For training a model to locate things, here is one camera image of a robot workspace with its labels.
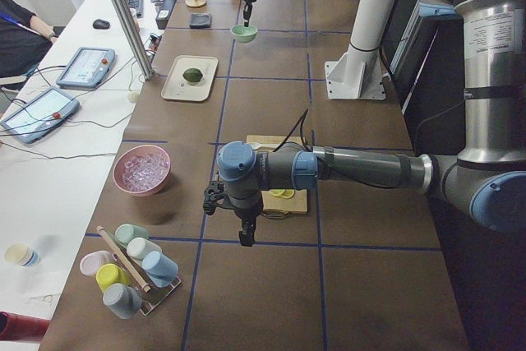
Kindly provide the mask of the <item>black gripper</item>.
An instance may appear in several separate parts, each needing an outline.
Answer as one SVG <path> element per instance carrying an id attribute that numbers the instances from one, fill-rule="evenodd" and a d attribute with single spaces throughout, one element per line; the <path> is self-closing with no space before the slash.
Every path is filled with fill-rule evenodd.
<path id="1" fill-rule="evenodd" d="M 256 0 L 243 0 L 245 2 L 245 6 L 243 8 L 243 25 L 245 27 L 248 27 L 250 25 L 250 18 L 251 18 L 251 10 L 252 5 Z"/>
<path id="2" fill-rule="evenodd" d="M 255 205 L 247 208 L 234 209 L 235 215 L 241 220 L 241 229 L 238 232 L 239 242 L 243 247 L 252 247 L 255 243 L 256 220 L 263 211 L 263 202 L 258 201 Z"/>

